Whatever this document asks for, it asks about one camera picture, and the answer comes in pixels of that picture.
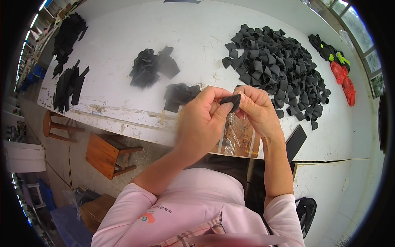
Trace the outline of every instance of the pink sleeve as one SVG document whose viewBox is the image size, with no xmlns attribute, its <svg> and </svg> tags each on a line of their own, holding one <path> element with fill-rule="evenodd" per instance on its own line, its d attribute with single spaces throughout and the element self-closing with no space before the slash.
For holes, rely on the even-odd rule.
<svg viewBox="0 0 395 247">
<path fill-rule="evenodd" d="M 93 235 L 91 246 L 116 246 L 137 217 L 155 203 L 156 196 L 140 186 L 125 186 Z"/>
<path fill-rule="evenodd" d="M 267 205 L 263 217 L 274 235 L 290 239 L 287 243 L 279 246 L 305 246 L 302 229 L 296 213 L 295 197 L 292 194 L 274 198 Z"/>
</svg>

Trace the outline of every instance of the person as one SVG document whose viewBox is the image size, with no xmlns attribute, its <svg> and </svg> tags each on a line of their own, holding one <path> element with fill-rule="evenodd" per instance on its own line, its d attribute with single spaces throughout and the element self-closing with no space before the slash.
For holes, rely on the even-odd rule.
<svg viewBox="0 0 395 247">
<path fill-rule="evenodd" d="M 279 246 L 304 246 L 285 138 L 269 96 L 250 86 L 233 94 L 241 94 L 235 114 L 247 117 L 263 142 L 263 218 L 273 235 L 289 239 Z M 125 186 L 93 235 L 93 247 L 193 246 L 189 236 L 269 234 L 262 217 L 245 207 L 239 180 L 194 165 L 220 140 L 233 104 L 219 102 L 231 95 L 209 86 L 183 108 L 174 149 Z"/>
</svg>

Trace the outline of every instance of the wooden stool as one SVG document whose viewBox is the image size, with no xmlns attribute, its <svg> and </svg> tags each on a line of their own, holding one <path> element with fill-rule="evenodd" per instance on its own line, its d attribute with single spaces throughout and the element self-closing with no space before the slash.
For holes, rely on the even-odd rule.
<svg viewBox="0 0 395 247">
<path fill-rule="evenodd" d="M 122 138 L 122 136 L 95 134 L 92 132 L 85 157 L 89 164 L 110 180 L 115 176 L 136 169 L 135 165 L 126 166 L 130 153 L 143 150 L 142 147 L 127 147 L 115 140 L 118 138 Z M 122 166 L 117 164 L 118 156 L 121 154 L 126 154 Z"/>
<path fill-rule="evenodd" d="M 57 129 L 62 129 L 62 130 L 67 130 L 67 133 L 69 134 L 69 136 L 71 135 L 71 132 L 77 131 L 77 132 L 85 132 L 85 129 L 83 128 L 78 128 L 78 127 L 73 127 L 68 125 L 70 120 L 67 120 L 66 124 L 58 124 L 58 123 L 53 123 L 51 116 L 54 117 L 65 117 L 63 115 L 57 114 L 56 112 L 53 111 L 47 111 L 44 115 L 44 120 L 43 120 L 43 132 L 45 136 L 49 136 L 55 139 L 59 139 L 62 141 L 69 141 L 69 142 L 74 142 L 77 143 L 76 139 L 73 138 L 67 138 L 67 137 L 63 137 L 63 136 L 58 136 L 56 134 L 50 133 L 51 128 L 57 128 Z"/>
</svg>

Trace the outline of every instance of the window frame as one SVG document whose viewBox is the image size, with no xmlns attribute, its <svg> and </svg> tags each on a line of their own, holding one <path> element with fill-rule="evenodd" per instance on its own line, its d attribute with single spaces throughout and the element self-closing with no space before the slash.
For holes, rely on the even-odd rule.
<svg viewBox="0 0 395 247">
<path fill-rule="evenodd" d="M 369 64 L 366 60 L 366 57 L 369 56 L 374 50 L 376 50 L 376 46 L 373 43 L 373 46 L 371 48 L 369 48 L 369 50 L 367 50 L 366 52 L 363 52 L 360 45 L 358 44 L 357 40 L 355 39 L 354 35 L 352 34 L 351 30 L 348 28 L 348 26 L 344 23 L 342 16 L 347 12 L 347 10 L 352 6 L 351 3 L 348 3 L 348 5 L 344 8 L 344 10 L 340 13 L 340 15 L 338 15 L 334 10 L 333 10 L 333 6 L 338 2 L 338 0 L 334 0 L 332 2 L 332 4 L 327 7 L 325 4 L 325 7 L 331 12 L 331 14 L 336 18 L 336 20 L 340 23 L 340 25 L 344 28 L 344 30 L 346 32 L 348 32 L 348 35 L 352 41 L 352 43 L 354 44 L 354 47 L 357 51 L 357 54 L 359 56 L 359 58 L 362 60 L 366 75 L 369 78 L 369 86 L 371 88 L 371 92 L 372 92 L 372 96 L 373 98 L 377 98 L 380 95 L 376 95 L 374 92 L 374 89 L 372 87 L 372 82 L 371 80 L 376 78 L 377 76 L 379 76 L 382 73 L 382 68 L 376 70 L 375 72 L 371 72 L 371 69 L 369 67 Z"/>
</svg>

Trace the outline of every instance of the workbench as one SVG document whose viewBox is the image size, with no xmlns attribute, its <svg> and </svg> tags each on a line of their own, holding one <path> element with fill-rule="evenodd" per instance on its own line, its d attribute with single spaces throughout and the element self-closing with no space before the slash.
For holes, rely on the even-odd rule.
<svg viewBox="0 0 395 247">
<path fill-rule="evenodd" d="M 296 117 L 288 116 L 285 111 L 288 105 L 285 104 L 283 110 L 286 116 L 280 119 L 285 139 L 291 136 L 299 124 L 307 135 L 307 140 L 294 160 L 353 158 L 351 107 L 342 87 L 336 83 L 329 62 L 322 59 L 309 43 L 309 34 L 267 14 L 217 1 L 205 0 L 200 4 L 147 2 L 103 11 L 99 16 L 87 14 L 97 10 L 89 9 L 92 6 L 84 6 L 89 2 L 76 9 L 82 18 L 86 18 L 89 28 L 84 38 L 75 42 L 63 70 L 80 60 L 79 70 L 83 71 L 89 66 L 90 71 L 85 76 L 79 104 L 70 105 L 70 110 L 63 113 L 66 117 L 116 134 L 172 146 L 178 122 L 177 114 L 166 111 L 163 124 L 160 121 L 165 105 L 163 96 L 166 86 L 185 83 L 204 88 L 211 85 L 232 92 L 237 85 L 243 83 L 238 80 L 239 75 L 232 67 L 223 67 L 221 60 L 228 56 L 224 45 L 231 42 L 230 39 L 244 23 L 252 28 L 269 26 L 273 30 L 281 28 L 286 32 L 286 37 L 297 39 L 311 53 L 312 61 L 317 64 L 316 70 L 324 78 L 326 88 L 331 91 L 329 104 L 323 105 L 323 114 L 317 120 L 319 127 L 314 131 L 311 130 L 310 122 L 299 122 Z M 270 11 L 278 16 L 282 7 L 276 8 Z M 302 4 L 300 8 L 298 15 L 312 11 Z M 332 35 L 338 36 L 333 29 L 332 31 Z M 172 80 L 160 75 L 159 81 L 150 88 L 131 86 L 132 78 L 128 75 L 138 53 L 150 48 L 157 54 L 165 46 L 174 48 L 171 57 L 177 62 L 181 72 Z M 52 79 L 56 65 L 54 57 L 37 101 L 49 110 L 53 110 L 53 95 L 60 76 Z M 213 153 L 262 159 L 262 142 L 253 130 L 247 142 L 256 145 L 253 148 L 247 145 L 242 155 L 226 152 L 225 146 L 217 146 L 218 150 L 213 150 Z"/>
</svg>

